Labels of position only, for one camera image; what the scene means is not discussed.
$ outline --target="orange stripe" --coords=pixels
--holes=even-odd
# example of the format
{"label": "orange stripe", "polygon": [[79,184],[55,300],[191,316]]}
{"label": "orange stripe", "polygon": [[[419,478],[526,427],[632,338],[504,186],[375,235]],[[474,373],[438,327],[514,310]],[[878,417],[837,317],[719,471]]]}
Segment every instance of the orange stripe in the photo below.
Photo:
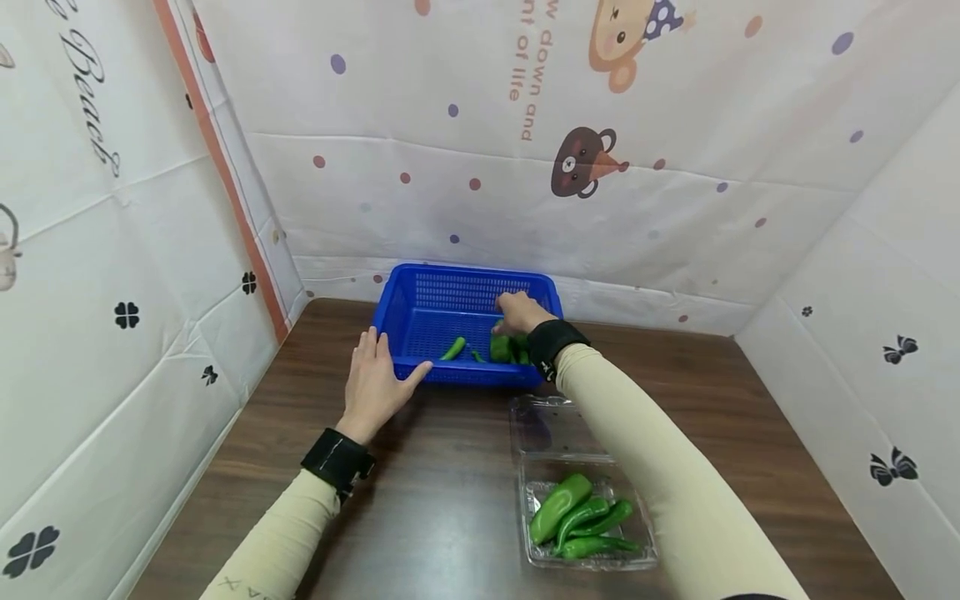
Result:
{"label": "orange stripe", "polygon": [[193,102],[193,111],[197,115],[197,123],[200,125],[200,131],[204,136],[206,148],[210,151],[213,163],[220,173],[220,179],[224,182],[227,195],[230,198],[230,205],[233,207],[233,217],[236,219],[237,226],[240,229],[240,235],[243,237],[243,245],[247,249],[247,256],[250,257],[253,265],[253,273],[264,285],[260,286],[263,290],[263,299],[267,303],[267,312],[270,313],[270,320],[274,324],[274,334],[279,344],[283,343],[287,334],[286,317],[283,309],[280,307],[279,298],[276,295],[274,282],[270,277],[270,271],[267,264],[256,246],[256,233],[247,225],[247,215],[243,211],[243,205],[240,203],[240,195],[237,193],[236,185],[233,183],[233,176],[227,166],[227,158],[224,156],[223,149],[220,147],[220,141],[217,139],[217,133],[213,128],[213,119],[209,108],[206,107],[204,95],[200,91],[200,84],[194,75],[193,67],[190,64],[190,58],[187,57],[186,48],[183,47],[183,40],[180,39],[180,32],[177,30],[177,21],[167,0],[154,0],[156,14],[160,17],[160,25],[163,27],[163,33],[167,36],[167,42],[174,53],[174,59],[177,60],[177,67],[180,68],[180,74],[183,76],[183,82],[186,84],[186,90],[190,94],[190,100]]}

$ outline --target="purple dot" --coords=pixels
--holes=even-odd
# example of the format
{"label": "purple dot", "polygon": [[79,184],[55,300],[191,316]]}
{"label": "purple dot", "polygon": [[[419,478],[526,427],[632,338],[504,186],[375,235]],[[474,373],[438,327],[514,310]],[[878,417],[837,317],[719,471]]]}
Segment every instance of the purple dot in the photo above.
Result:
{"label": "purple dot", "polygon": [[343,75],[347,72],[347,61],[339,54],[330,57],[330,66],[337,75]]}
{"label": "purple dot", "polygon": [[846,32],[833,42],[833,54],[840,56],[841,54],[847,52],[850,48],[850,45],[853,43],[853,32]]}

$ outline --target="polka dot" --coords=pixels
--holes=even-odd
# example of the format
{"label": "polka dot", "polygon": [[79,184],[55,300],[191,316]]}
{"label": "polka dot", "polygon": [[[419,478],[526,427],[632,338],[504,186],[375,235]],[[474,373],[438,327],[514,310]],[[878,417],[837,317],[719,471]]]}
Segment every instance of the polka dot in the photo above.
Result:
{"label": "polka dot", "polygon": [[747,28],[743,30],[744,37],[749,39],[755,36],[761,27],[763,27],[763,17],[758,14],[747,23]]}
{"label": "polka dot", "polygon": [[842,34],[833,42],[833,54],[839,57],[850,49],[851,44],[853,44],[853,32]]}
{"label": "polka dot", "polygon": [[330,57],[330,67],[337,75],[343,75],[347,72],[347,61],[339,54]]}

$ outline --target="clear plastic container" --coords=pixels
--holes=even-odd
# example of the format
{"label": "clear plastic container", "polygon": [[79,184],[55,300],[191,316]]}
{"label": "clear plastic container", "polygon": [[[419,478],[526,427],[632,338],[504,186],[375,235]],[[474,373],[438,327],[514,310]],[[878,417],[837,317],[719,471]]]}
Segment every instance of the clear plastic container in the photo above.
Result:
{"label": "clear plastic container", "polygon": [[[518,466],[520,535],[527,560],[534,566],[593,571],[628,571],[657,566],[653,528],[639,494],[612,456],[604,452],[572,402],[562,397],[521,396],[510,402],[511,439]],[[610,501],[630,500],[634,513],[607,532],[638,544],[637,552],[596,554],[580,561],[553,556],[553,543],[534,545],[530,521],[559,482],[579,472],[593,483],[593,492]]]}

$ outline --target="plastic clamshell container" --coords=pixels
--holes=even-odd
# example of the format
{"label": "plastic clamshell container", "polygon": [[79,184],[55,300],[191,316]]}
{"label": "plastic clamshell container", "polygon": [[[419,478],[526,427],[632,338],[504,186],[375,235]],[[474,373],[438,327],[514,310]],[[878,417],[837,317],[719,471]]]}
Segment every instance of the plastic clamshell container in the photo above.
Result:
{"label": "plastic clamshell container", "polygon": [[[519,528],[527,560],[534,566],[592,571],[630,571],[657,566],[658,553],[646,506],[612,456],[604,452],[566,398],[521,396],[510,403],[511,439],[518,463]],[[630,500],[634,513],[608,536],[640,546],[637,552],[596,554],[579,561],[553,556],[553,543],[537,546],[530,540],[530,521],[559,482],[582,473],[593,483],[593,493]]]}
{"label": "plastic clamshell container", "polygon": [[[529,365],[490,362],[490,332],[503,318],[495,308],[504,292],[524,291],[547,312],[563,318],[553,280],[545,275],[493,269],[402,264],[390,273],[373,316],[386,332],[396,376],[405,379],[416,365],[433,361],[426,381],[470,386],[536,388],[542,383]],[[467,347],[450,361],[439,360],[457,337]],[[476,350],[486,363],[474,360]]]}

